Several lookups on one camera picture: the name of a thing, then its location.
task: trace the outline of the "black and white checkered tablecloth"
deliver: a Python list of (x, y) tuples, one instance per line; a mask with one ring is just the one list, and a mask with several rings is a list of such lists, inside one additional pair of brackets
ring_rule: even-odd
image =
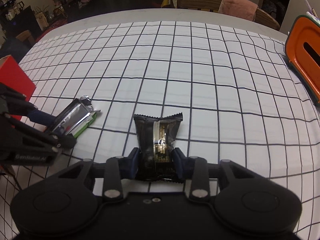
[[(284, 61), (284, 44), (256, 33), (190, 22), (105, 25), (41, 40), (20, 62), (39, 109), (57, 115), (88, 95), (102, 115), (49, 168), (16, 167), (23, 188), (82, 158), (105, 162), (138, 145), (132, 115), (183, 113), (176, 147), (209, 163), (231, 159), (302, 201), (302, 239), (320, 236), (319, 112)], [(22, 119), (34, 125), (26, 118)], [(190, 184), (132, 183), (131, 191), (188, 191)], [(101, 181), (94, 189), (101, 195)], [(0, 177), (0, 240), (18, 233)], [(211, 194), (218, 192), (211, 181)]]

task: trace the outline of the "wooden chair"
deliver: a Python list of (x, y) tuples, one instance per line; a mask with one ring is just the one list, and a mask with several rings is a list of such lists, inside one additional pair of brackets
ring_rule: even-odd
[(29, 30), (20, 33), (18, 36), (16, 36), (16, 38), (21, 42), (24, 42), (26, 39), (28, 39), (31, 46), (33, 46), (36, 43), (35, 39), (32, 37), (31, 31)]
[[(180, 9), (204, 9), (211, 12), (218, 12), (222, 0), (177, 0), (177, 8)], [(275, 30), (280, 29), (279, 23), (265, 11), (257, 8), (254, 22), (270, 27)]]

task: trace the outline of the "screw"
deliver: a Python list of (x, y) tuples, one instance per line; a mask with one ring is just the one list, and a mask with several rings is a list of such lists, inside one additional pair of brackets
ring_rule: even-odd
[(152, 203), (152, 201), (150, 199), (144, 199), (142, 202), (145, 203), (145, 204), (151, 204)]
[(152, 201), (153, 201), (153, 202), (160, 202), (160, 201), (161, 201), (161, 198), (154, 197), (154, 198), (152, 199)]
[(192, 192), (193, 196), (197, 197), (197, 198), (203, 198), (206, 197), (208, 195), (208, 192), (204, 189), (195, 189)]
[(120, 196), (120, 191), (116, 189), (108, 189), (103, 193), (108, 198), (116, 198)]

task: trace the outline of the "white table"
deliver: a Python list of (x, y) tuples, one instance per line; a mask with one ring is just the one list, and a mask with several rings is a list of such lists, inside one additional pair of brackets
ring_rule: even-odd
[[(153, 13), (126, 12), (126, 21), (144, 20), (147, 11)], [(104, 20), (108, 15), (103, 15), (53, 30), (20, 62), (37, 85), (30, 101), (57, 115), (74, 97), (88, 95), (102, 115), (78, 138), (75, 149), (61, 155), (49, 169), (17, 168), (21, 186), (36, 183), (82, 158), (105, 162), (112, 156), (128, 155), (138, 145), (133, 113), (168, 116), (182, 112), (176, 147), (209, 163), (231, 159), (288, 187), (303, 202), (298, 235), (312, 240), (319, 237), (319, 113), (299, 79), (286, 67), (284, 43), (261, 32), (285, 35), (234, 17), (165, 11), (165, 20), (171, 12), (181, 11), (179, 16), (175, 13), (176, 18), (228, 19), (225, 25), (245, 25), (259, 34), (164, 19), (123, 23), (124, 12), (112, 13), (108, 20)], [(161, 17), (153, 16), (152, 20)], [(183, 189), (183, 185), (164, 182), (124, 184), (135, 191)], [(5, 199), (0, 231), (7, 238), (14, 235), (12, 230), (17, 232), (8, 211), (17, 193), (13, 185), (12, 179), (0, 178), (0, 195)], [(217, 182), (212, 180), (211, 194), (217, 191)], [(101, 181), (94, 193), (101, 195)]]

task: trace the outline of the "pink towel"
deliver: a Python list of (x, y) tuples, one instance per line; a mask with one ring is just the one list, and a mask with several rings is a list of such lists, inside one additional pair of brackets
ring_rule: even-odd
[(258, 5), (248, 0), (222, 0), (219, 13), (254, 21)]

